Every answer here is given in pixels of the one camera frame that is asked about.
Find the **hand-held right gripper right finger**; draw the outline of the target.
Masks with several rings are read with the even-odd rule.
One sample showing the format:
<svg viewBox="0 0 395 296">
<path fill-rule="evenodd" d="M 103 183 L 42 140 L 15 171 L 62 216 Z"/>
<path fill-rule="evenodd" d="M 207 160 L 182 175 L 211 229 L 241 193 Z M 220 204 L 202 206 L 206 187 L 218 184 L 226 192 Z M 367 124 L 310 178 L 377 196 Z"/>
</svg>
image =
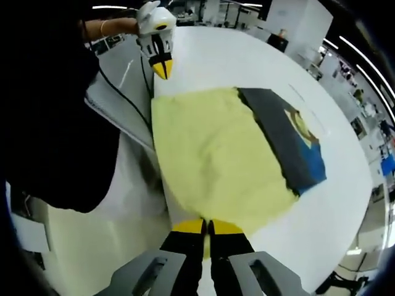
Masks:
<svg viewBox="0 0 395 296">
<path fill-rule="evenodd" d="M 241 228 L 211 220 L 208 233 L 217 295 L 308 295 L 301 278 L 267 252 L 256 252 Z"/>
</svg>

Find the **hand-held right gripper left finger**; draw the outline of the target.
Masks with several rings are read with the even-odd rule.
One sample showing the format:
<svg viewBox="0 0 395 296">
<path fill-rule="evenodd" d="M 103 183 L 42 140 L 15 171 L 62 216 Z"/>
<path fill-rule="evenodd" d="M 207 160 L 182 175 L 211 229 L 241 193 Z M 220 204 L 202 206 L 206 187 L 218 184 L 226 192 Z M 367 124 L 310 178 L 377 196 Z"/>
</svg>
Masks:
<svg viewBox="0 0 395 296">
<path fill-rule="evenodd" d="M 202 218 L 176 224 L 159 249 L 117 269 L 101 295 L 197 295 L 206 233 Z"/>
</svg>

